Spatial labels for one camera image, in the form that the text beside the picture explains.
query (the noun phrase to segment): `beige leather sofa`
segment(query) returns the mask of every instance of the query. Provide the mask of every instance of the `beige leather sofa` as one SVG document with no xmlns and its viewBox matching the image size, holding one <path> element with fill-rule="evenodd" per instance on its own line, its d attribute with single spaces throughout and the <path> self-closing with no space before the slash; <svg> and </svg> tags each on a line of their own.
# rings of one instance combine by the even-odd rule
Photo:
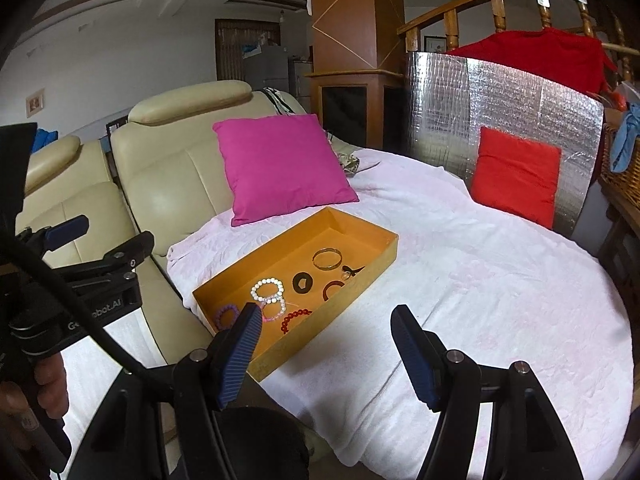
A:
<svg viewBox="0 0 640 480">
<path fill-rule="evenodd" d="M 305 113 L 293 97 L 284 99 Z M 241 81 L 204 83 L 142 101 L 111 137 L 122 190 L 112 182 L 97 140 L 81 146 L 77 137 L 63 137 L 32 156 L 17 229 L 78 214 L 89 218 L 84 237 L 46 256 L 54 267 L 99 259 L 137 231 L 151 231 L 153 260 L 138 267 L 142 311 L 165 360 L 175 363 L 206 346 L 210 335 L 165 278 L 166 253 L 233 200 L 211 127 L 227 118 L 275 113 L 263 94 Z M 342 151 L 353 149 L 333 142 Z"/>
</svg>

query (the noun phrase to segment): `white cloth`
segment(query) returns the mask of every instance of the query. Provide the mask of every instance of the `white cloth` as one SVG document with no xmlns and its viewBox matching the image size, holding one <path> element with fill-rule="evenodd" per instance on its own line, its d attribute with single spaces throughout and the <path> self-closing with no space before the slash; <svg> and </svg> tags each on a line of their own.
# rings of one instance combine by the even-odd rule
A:
<svg viewBox="0 0 640 480">
<path fill-rule="evenodd" d="M 474 203 L 462 181 L 416 160 L 359 150 L 359 203 L 336 206 L 399 235 L 396 261 L 325 330 L 261 384 L 310 424 L 346 465 L 416 477 L 438 415 L 415 397 L 389 329 L 405 303 L 447 348 L 479 364 L 530 363 L 587 480 L 614 461 L 632 397 L 631 336 L 598 262 L 560 235 Z M 169 249 L 168 273 L 191 292 L 319 208 L 231 228 L 231 211 Z M 483 406 L 469 478 L 481 478 L 490 428 Z"/>
<path fill-rule="evenodd" d="M 166 364 L 140 309 L 107 325 L 105 330 L 147 368 Z M 64 416 L 65 433 L 71 441 L 73 453 L 61 475 L 66 478 L 89 423 L 122 367 L 89 337 L 63 350 L 62 357 L 69 392 L 69 411 Z"/>
</svg>

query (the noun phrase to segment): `silver reflective sheet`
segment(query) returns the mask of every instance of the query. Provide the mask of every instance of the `silver reflective sheet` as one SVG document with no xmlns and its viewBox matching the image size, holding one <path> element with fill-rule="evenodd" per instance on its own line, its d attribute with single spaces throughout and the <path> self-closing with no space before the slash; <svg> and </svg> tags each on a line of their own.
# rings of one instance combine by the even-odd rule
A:
<svg viewBox="0 0 640 480">
<path fill-rule="evenodd" d="M 562 149 L 554 231 L 574 230 L 595 163 L 602 104 L 507 66 L 445 54 L 407 54 L 407 155 L 471 183 L 480 127 Z"/>
</svg>

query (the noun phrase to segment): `magenta cushion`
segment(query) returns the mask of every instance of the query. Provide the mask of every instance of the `magenta cushion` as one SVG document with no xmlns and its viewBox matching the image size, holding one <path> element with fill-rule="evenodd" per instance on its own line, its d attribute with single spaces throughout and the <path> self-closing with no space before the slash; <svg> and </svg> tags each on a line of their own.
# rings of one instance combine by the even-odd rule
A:
<svg viewBox="0 0 640 480">
<path fill-rule="evenodd" d="M 232 227 L 358 201 L 315 115 L 228 119 L 213 129 L 234 194 Z"/>
</svg>

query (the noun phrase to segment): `wooden baluster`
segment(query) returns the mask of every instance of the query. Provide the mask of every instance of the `wooden baluster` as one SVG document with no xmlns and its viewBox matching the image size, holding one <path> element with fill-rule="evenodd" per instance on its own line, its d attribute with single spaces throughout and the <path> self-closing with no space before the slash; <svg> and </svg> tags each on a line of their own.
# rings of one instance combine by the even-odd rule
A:
<svg viewBox="0 0 640 480">
<path fill-rule="evenodd" d="M 507 15 L 504 13 L 504 0 L 491 0 L 491 8 L 494 12 L 496 32 L 507 30 Z"/>
<path fill-rule="evenodd" d="M 618 43 L 621 46 L 626 46 L 625 31 L 622 28 L 622 23 L 620 23 L 620 20 L 618 19 L 617 16 L 613 16 L 613 20 L 616 24 L 616 32 L 618 34 Z M 622 56 L 622 78 L 625 81 L 633 81 L 634 79 L 631 73 L 631 59 L 629 58 L 629 56 L 626 56 L 626 55 Z"/>
<path fill-rule="evenodd" d="M 447 52 L 458 48 L 458 12 L 456 9 L 444 13 L 444 35 L 447 37 Z"/>
<path fill-rule="evenodd" d="M 538 1 L 538 10 L 540 11 L 540 19 L 542 20 L 542 27 L 551 27 L 551 12 L 549 8 L 549 0 L 537 0 Z"/>
<path fill-rule="evenodd" d="M 420 29 L 418 27 L 410 28 L 406 32 L 404 44 L 407 52 L 420 52 Z"/>
<path fill-rule="evenodd" d="M 594 38 L 593 27 L 591 27 L 591 17 L 587 10 L 587 0 L 575 0 L 578 3 L 578 10 L 580 10 L 580 17 L 582 18 L 582 30 L 584 35 Z"/>
</svg>

